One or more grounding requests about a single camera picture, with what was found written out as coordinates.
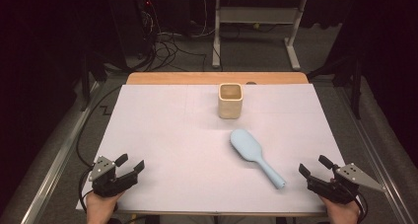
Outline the beige square cup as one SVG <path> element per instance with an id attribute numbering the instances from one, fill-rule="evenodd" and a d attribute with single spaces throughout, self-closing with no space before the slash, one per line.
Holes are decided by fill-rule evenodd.
<path id="1" fill-rule="evenodd" d="M 241 116 L 244 93 L 241 84 L 223 83 L 218 89 L 218 116 L 237 119 Z"/>

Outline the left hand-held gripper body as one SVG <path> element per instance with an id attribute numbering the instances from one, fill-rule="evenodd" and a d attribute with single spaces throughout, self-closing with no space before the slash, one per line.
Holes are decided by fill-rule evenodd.
<path id="1" fill-rule="evenodd" d="M 101 197 L 112 197 L 130 189 L 138 183 L 138 174 L 133 170 L 121 177 L 116 175 L 116 166 L 105 156 L 100 156 L 95 163 L 89 181 L 93 192 Z"/>

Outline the person's left hand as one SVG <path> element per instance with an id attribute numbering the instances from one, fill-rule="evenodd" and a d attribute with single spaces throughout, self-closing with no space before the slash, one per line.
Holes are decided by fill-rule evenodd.
<path id="1" fill-rule="evenodd" d="M 107 224 L 112 216 L 118 200 L 123 196 L 119 193 L 112 197 L 101 197 L 93 192 L 86 197 L 87 224 Z"/>

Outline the white table sheet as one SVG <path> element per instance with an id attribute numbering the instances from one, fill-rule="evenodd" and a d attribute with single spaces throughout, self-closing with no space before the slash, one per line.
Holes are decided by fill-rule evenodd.
<path id="1" fill-rule="evenodd" d="M 137 185 L 118 202 L 122 212 L 160 214 L 314 215 L 323 211 L 299 172 L 331 177 L 320 155 L 344 160 L 311 84 L 246 85 L 242 114 L 221 119 L 215 85 L 125 85 L 99 154 L 142 160 Z M 247 130 L 264 160 L 285 180 L 277 189 L 255 162 L 232 146 L 230 134 Z"/>

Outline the wooden table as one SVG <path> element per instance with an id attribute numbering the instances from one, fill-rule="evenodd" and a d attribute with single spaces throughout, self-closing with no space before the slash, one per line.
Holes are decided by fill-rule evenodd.
<path id="1" fill-rule="evenodd" d="M 136 72 L 127 85 L 308 84 L 301 72 Z"/>

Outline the aluminium floor rail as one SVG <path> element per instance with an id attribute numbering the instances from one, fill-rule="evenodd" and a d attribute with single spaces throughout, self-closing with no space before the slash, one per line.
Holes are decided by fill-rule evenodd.
<path id="1" fill-rule="evenodd" d="M 408 207 L 400 195 L 399 189 L 395 184 L 394 179 L 389 174 L 389 170 L 383 162 L 383 157 L 380 155 L 372 137 L 369 135 L 366 126 L 361 119 L 355 117 L 350 105 L 350 98 L 343 88 L 335 89 L 338 97 L 342 101 L 344 108 L 348 111 L 357 133 L 361 137 L 361 145 L 366 154 L 367 160 L 371 165 L 377 180 L 384 187 L 384 195 L 386 196 L 391 209 L 393 210 L 399 224 L 415 224 Z"/>
<path id="2" fill-rule="evenodd" d="M 71 157 L 71 153 L 75 149 L 76 138 L 81 133 L 81 128 L 85 124 L 88 115 L 92 111 L 92 103 L 98 97 L 102 85 L 95 82 L 88 92 L 91 94 L 91 99 L 87 103 L 86 108 L 81 111 L 77 117 L 75 124 L 70 130 L 69 135 L 63 141 L 55 159 L 49 167 L 48 172 L 44 176 L 44 179 L 31 203 L 26 214 L 24 215 L 20 224 L 37 224 L 40 216 L 43 213 L 44 208 L 47 206 L 55 187 L 57 186 L 59 179 L 66 167 L 68 160 Z"/>

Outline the light blue hairbrush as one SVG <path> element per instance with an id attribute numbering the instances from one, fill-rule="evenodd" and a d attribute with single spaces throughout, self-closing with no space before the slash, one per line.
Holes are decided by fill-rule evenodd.
<path id="1" fill-rule="evenodd" d="M 230 142 L 246 161 L 255 162 L 277 189 L 285 186 L 285 180 L 264 160 L 261 145 L 247 130 L 233 130 Z"/>

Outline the white metal desk frame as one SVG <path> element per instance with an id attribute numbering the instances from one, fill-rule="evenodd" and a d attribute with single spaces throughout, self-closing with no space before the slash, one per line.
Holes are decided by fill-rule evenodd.
<path id="1" fill-rule="evenodd" d="M 294 41 L 305 12 L 307 0 L 301 0 L 298 7 L 267 8 L 267 7 L 222 7 L 220 0 L 215 4 L 215 28 L 212 49 L 212 66 L 221 66 L 220 27 L 222 24 L 268 24 L 291 25 L 292 31 L 283 39 L 292 68 L 301 70 Z"/>

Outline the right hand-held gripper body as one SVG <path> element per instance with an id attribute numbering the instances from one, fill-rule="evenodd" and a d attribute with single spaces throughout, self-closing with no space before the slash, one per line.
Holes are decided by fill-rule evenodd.
<path id="1" fill-rule="evenodd" d="M 359 195 L 359 187 L 368 187 L 384 192 L 384 186 L 362 171 L 354 163 L 340 167 L 327 164 L 326 168 L 334 174 L 332 182 L 314 177 L 307 171 L 308 190 L 327 198 L 334 203 L 348 204 Z"/>

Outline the person's right hand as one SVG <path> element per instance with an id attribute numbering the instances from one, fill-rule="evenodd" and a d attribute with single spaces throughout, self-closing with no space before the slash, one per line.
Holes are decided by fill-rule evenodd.
<path id="1" fill-rule="evenodd" d="M 348 204 L 340 204 L 322 196 L 320 200 L 326 207 L 326 213 L 331 224 L 357 224 L 360 209 L 355 201 L 351 201 Z"/>

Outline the dark metal stand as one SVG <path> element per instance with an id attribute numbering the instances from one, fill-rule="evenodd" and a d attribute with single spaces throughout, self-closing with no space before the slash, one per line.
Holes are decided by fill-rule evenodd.
<path id="1" fill-rule="evenodd" d="M 350 108 L 357 119 L 360 119 L 360 96 L 362 65 L 355 53 L 326 60 L 324 65 L 307 74 L 309 80 L 319 75 L 333 75 L 332 84 L 336 87 L 351 86 Z"/>
<path id="2" fill-rule="evenodd" d="M 82 87 L 82 106 L 84 112 L 91 103 L 91 84 L 90 76 L 97 82 L 105 82 L 108 72 L 131 73 L 132 70 L 126 64 L 118 64 L 103 54 L 85 47 L 80 55 L 81 63 L 81 87 Z"/>

